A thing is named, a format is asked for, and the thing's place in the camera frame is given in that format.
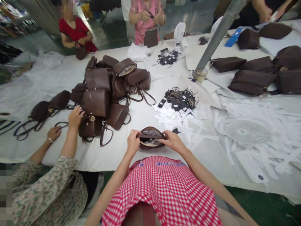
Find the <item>white table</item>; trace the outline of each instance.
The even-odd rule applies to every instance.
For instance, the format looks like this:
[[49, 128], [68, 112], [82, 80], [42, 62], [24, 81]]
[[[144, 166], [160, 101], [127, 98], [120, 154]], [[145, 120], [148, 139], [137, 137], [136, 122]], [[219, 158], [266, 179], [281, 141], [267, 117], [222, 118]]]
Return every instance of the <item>white table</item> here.
[[[195, 55], [200, 55], [206, 47], [195, 46], [195, 40], [197, 37], [191, 37], [188, 39], [189, 47]], [[239, 51], [237, 47], [227, 48], [223, 47], [226, 40], [223, 40], [220, 47], [214, 53], [213, 58], [227, 57], [227, 56], [240, 56], [245, 59], [255, 59], [266, 56], [267, 54], [260, 50], [253, 51]], [[187, 70], [186, 62], [184, 59], [179, 60], [172, 67], [154, 65], [157, 61], [158, 52], [167, 46], [172, 48], [174, 42], [161, 41], [158, 47], [155, 48], [155, 52], [144, 62], [138, 63], [138, 68], [145, 68], [151, 72], [151, 90], [149, 93], [154, 96], [157, 103], [164, 96], [164, 92], [167, 89], [172, 88], [178, 83], [179, 74], [183, 76], [190, 76], [190, 72]], [[115, 57], [118, 60], [122, 60], [126, 57], [128, 47], [111, 49], [105, 51], [99, 51], [95, 53], [98, 59], [102, 59], [104, 55]], [[89, 61], [89, 57], [79, 61], [75, 56], [65, 57], [62, 65], [56, 70], [63, 72], [65, 76], [68, 76], [69, 83], [64, 87], [66, 90], [71, 90], [77, 83], [82, 82], [84, 78], [84, 70]], [[284, 98], [272, 98], [273, 101]], [[290, 104], [290, 98], [286, 97], [285, 101], [281, 101], [283, 106], [290, 107], [294, 104]], [[67, 121], [67, 117], [70, 111], [64, 110], [60, 112], [56, 117], [47, 120], [43, 128], [39, 132], [31, 132], [29, 138], [24, 141], [16, 141], [12, 136], [12, 132], [9, 132], [0, 137], [2, 144], [0, 149], [0, 161], [3, 163], [16, 163], [23, 162], [29, 158], [45, 140], [45, 136], [49, 128], [54, 126], [56, 122]], [[83, 171], [108, 171], [115, 170], [120, 163], [123, 154], [126, 151], [126, 138], [132, 128], [141, 130], [147, 126], [154, 126], [159, 130], [163, 130], [163, 126], [158, 125], [157, 119], [155, 119], [155, 112], [153, 108], [143, 102], [132, 101], [130, 105], [130, 112], [132, 121], [130, 124], [122, 126], [119, 131], [114, 131], [112, 141], [105, 147], [99, 146], [99, 139], [95, 138], [91, 144], [82, 144], [81, 139], [78, 140], [78, 151], [75, 158], [79, 160], [76, 169]], [[217, 135], [216, 130], [213, 127], [212, 120], [203, 120], [206, 131], [203, 134]], [[58, 158], [62, 149], [67, 129], [63, 129], [61, 136], [50, 147], [49, 151], [43, 159], [43, 164], [53, 165]], [[132, 162], [139, 159], [151, 156], [151, 155], [163, 155], [172, 159], [181, 159], [180, 155], [170, 150], [167, 147], [153, 150], [153, 151], [138, 151]], [[240, 176], [237, 179], [236, 167], [232, 167], [227, 159], [225, 150], [221, 142], [212, 140], [203, 140], [199, 146], [199, 150], [194, 151], [194, 155], [207, 167], [216, 177], [225, 185], [233, 185], [235, 187], [257, 190], [266, 192], [267, 189], [262, 184], [253, 183], [246, 175], [240, 164], [238, 164], [240, 170]], [[279, 181], [270, 180], [269, 192], [285, 195], [295, 203], [301, 202], [301, 173], [297, 169], [294, 169], [293, 174], [290, 176], [281, 176]]]

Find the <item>woman's right hand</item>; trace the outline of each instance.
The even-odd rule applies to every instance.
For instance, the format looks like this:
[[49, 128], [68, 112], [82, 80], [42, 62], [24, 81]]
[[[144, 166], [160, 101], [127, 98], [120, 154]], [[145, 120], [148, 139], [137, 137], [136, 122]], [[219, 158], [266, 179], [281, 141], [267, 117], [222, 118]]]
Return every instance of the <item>woman's right hand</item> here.
[[72, 112], [68, 116], [68, 127], [69, 128], [78, 129], [78, 127], [81, 123], [81, 119], [82, 119], [83, 115], [85, 114], [84, 111], [82, 113], [80, 113], [81, 110], [82, 110], [82, 108], [79, 105], [77, 105], [72, 110]]
[[141, 20], [145, 23], [150, 19], [150, 14], [147, 11], [141, 12]]
[[165, 130], [163, 134], [167, 137], [167, 140], [160, 139], [160, 143], [165, 144], [179, 154], [190, 152], [190, 150], [185, 146], [185, 144], [177, 134], [169, 130]]

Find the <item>green floor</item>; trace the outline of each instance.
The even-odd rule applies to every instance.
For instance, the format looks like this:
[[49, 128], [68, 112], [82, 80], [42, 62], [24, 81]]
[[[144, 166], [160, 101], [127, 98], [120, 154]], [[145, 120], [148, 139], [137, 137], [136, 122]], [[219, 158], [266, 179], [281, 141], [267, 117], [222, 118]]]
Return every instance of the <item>green floor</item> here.
[[[189, 33], [205, 33], [209, 31], [213, 20], [212, 13], [217, 2], [218, 0], [199, 0], [192, 3], [187, 1], [184, 6], [175, 6], [173, 1], [173, 3], [168, 4], [165, 9], [167, 22], [160, 29], [160, 38], [164, 34], [174, 31], [179, 22], [186, 23], [186, 32]], [[93, 42], [99, 50], [129, 45], [124, 21], [118, 21], [113, 24], [104, 23], [103, 27], [99, 21], [86, 21], [85, 19], [83, 21], [93, 32]], [[65, 56], [75, 54], [73, 49], [63, 47], [60, 37], [52, 38], [53, 40], [40, 30], [18, 39], [6, 40], [6, 43], [31, 53], [38, 53], [39, 50], [43, 49], [44, 51], [58, 51]], [[105, 173], [105, 184], [112, 174], [113, 172]], [[293, 206], [286, 198], [276, 194], [266, 194], [233, 187], [227, 187], [227, 189], [260, 226], [301, 225], [301, 205]]]

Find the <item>white tissue paper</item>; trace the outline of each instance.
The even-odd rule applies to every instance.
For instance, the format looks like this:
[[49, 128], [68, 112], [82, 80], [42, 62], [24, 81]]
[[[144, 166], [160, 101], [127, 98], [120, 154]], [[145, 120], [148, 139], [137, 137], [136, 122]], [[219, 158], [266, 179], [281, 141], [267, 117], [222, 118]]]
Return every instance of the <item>white tissue paper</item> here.
[[129, 47], [127, 57], [132, 61], [144, 61], [147, 58], [147, 54], [150, 54], [151, 50], [147, 46], [136, 46], [134, 43]]

